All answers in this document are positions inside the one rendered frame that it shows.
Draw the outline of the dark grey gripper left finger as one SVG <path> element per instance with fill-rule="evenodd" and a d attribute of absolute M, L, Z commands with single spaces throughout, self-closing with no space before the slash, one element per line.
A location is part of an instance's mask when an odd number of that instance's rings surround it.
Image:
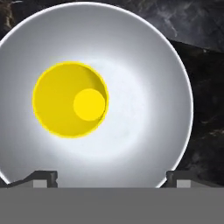
<path fill-rule="evenodd" d="M 34 171 L 24 179 L 9 183 L 7 187 L 57 188 L 57 179 L 57 171 Z"/>

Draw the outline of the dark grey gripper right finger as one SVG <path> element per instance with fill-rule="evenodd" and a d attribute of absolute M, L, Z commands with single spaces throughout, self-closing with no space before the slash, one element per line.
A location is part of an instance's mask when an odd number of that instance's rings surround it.
<path fill-rule="evenodd" d="M 170 188 L 201 188 L 218 187 L 217 184 L 199 179 L 190 171 L 168 171 L 166 187 Z"/>

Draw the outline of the yellow cup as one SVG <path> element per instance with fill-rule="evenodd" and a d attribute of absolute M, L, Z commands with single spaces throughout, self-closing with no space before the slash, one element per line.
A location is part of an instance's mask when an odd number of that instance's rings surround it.
<path fill-rule="evenodd" d="M 91 66 L 67 61 L 38 77 L 31 102 L 44 129 L 59 137 L 77 138 L 100 126 L 108 112 L 109 92 Z"/>

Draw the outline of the white bowl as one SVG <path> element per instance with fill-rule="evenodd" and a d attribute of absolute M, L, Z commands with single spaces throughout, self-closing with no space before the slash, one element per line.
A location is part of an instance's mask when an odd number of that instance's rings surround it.
<path fill-rule="evenodd" d="M 38 77 L 63 61 L 94 68 L 108 113 L 87 136 L 45 130 L 32 112 Z M 193 93 L 170 42 L 136 14 L 105 3 L 37 12 L 0 40 L 0 178 L 55 170 L 62 187 L 158 187 L 179 164 L 193 126 Z"/>

